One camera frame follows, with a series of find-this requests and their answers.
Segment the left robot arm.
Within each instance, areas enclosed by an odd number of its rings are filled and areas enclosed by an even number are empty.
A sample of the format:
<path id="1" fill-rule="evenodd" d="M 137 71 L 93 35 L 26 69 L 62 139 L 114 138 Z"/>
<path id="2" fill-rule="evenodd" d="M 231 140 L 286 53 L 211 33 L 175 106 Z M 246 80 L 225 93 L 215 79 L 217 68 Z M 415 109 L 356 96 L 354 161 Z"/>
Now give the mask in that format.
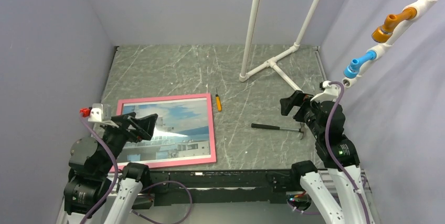
<path id="1" fill-rule="evenodd" d="M 119 171 L 117 158 L 126 143 L 151 140 L 156 113 L 137 118 L 134 112 L 97 121 L 102 136 L 80 114 L 89 136 L 76 140 L 70 149 L 68 182 L 63 206 L 68 223 L 124 223 L 139 193 L 152 184 L 150 169 L 128 163 Z"/>

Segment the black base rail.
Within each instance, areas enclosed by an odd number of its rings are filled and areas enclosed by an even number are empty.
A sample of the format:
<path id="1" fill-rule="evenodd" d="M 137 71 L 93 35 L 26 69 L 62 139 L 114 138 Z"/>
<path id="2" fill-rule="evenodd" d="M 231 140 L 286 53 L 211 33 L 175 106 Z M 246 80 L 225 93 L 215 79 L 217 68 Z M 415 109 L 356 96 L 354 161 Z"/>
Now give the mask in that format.
<path id="1" fill-rule="evenodd" d="M 142 194 L 153 197 L 155 206 L 268 202 L 284 204 L 303 188 L 290 169 L 252 170 L 152 170 L 152 188 Z"/>

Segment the blue nozzle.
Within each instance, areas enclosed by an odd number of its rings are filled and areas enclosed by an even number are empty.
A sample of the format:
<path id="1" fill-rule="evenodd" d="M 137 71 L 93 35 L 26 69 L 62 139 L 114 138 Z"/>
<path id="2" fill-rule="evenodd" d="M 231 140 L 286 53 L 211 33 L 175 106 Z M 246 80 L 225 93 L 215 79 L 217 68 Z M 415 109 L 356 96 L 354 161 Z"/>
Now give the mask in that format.
<path id="1" fill-rule="evenodd" d="M 362 67 L 362 65 L 368 61 L 375 60 L 377 53 L 373 50 L 367 51 L 363 56 L 354 58 L 344 70 L 344 76 L 349 79 L 355 78 Z"/>

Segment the white PVC pipe stand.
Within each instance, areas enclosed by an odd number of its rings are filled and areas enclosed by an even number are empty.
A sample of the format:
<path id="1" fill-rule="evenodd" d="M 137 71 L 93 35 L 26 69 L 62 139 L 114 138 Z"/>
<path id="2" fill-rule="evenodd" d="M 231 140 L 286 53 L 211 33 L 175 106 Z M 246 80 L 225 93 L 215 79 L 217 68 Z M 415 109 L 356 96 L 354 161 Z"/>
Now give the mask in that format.
<path id="1" fill-rule="evenodd" d="M 253 34 L 256 44 L 292 44 L 296 41 L 313 0 L 260 0 Z M 321 47 L 323 64 L 334 80 L 349 61 L 375 43 L 374 29 L 390 13 L 416 0 L 320 0 L 303 35 L 302 44 Z"/>

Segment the black handled hammer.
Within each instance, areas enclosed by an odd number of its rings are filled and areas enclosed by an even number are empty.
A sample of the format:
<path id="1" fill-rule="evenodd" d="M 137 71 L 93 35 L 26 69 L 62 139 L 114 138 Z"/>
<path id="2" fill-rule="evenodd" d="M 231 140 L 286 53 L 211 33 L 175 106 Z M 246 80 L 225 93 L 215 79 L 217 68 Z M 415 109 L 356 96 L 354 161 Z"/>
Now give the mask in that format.
<path id="1" fill-rule="evenodd" d="M 251 127 L 254 129 L 297 132 L 300 134 L 300 139 L 303 139 L 305 137 L 305 130 L 303 127 L 289 128 L 289 127 L 280 127 L 280 126 L 275 126 L 275 125 L 257 124 L 257 123 L 251 123 Z"/>

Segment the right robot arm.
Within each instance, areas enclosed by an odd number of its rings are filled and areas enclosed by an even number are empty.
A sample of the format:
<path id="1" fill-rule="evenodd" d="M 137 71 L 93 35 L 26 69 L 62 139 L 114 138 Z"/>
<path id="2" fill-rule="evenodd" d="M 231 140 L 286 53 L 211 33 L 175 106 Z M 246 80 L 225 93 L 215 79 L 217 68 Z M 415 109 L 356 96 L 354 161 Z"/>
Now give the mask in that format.
<path id="1" fill-rule="evenodd" d="M 374 223 L 363 185 L 360 160 L 353 142 L 344 134 L 346 117 L 338 102 L 315 101 L 310 94 L 295 91 L 280 100 L 281 114 L 303 123 L 315 138 L 316 153 L 333 181 L 333 196 L 311 161 L 291 166 L 289 183 L 303 190 L 325 223 Z"/>

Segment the orange handled screwdriver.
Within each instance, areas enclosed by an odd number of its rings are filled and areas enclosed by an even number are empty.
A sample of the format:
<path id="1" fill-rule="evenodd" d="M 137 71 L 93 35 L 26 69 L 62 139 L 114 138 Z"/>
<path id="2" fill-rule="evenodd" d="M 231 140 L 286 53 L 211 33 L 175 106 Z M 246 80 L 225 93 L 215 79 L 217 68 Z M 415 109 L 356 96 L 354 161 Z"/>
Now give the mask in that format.
<path id="1" fill-rule="evenodd" d="M 217 89 L 215 89 L 215 100 L 216 100 L 216 104 L 217 104 L 217 110 L 218 110 L 218 112 L 221 112 L 222 104 L 221 104 L 221 99 L 220 99 Z"/>

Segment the orange nozzle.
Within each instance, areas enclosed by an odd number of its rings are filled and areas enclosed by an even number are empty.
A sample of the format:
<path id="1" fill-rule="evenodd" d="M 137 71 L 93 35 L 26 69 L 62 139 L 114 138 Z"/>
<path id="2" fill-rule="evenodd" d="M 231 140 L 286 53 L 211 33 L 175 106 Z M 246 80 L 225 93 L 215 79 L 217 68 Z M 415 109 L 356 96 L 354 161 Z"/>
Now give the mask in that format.
<path id="1" fill-rule="evenodd" d="M 377 43 L 385 43 L 392 36 L 395 28 L 403 21 L 411 20 L 417 15 L 414 7 L 407 7 L 399 14 L 387 15 L 384 23 L 372 33 L 372 39 Z"/>

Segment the pink picture frame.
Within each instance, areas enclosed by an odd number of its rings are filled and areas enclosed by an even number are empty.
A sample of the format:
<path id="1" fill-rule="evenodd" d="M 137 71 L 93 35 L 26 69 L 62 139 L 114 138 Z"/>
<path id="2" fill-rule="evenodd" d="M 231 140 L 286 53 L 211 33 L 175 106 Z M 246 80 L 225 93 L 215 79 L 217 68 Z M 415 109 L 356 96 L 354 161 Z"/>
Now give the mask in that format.
<path id="1" fill-rule="evenodd" d="M 127 143 L 117 159 L 150 168 L 215 163 L 216 141 L 209 93 L 122 99 L 117 114 L 134 112 L 136 118 L 158 115 L 151 139 Z"/>

